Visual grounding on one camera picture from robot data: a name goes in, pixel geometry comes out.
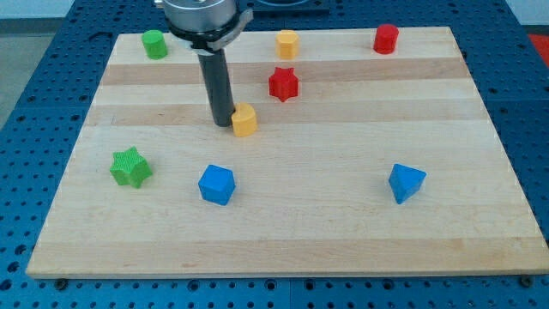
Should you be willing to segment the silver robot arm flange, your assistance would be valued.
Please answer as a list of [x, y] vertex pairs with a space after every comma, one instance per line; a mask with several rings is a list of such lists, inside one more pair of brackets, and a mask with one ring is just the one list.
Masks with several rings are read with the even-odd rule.
[[172, 35], [198, 55], [211, 56], [231, 44], [254, 18], [235, 0], [154, 0]]

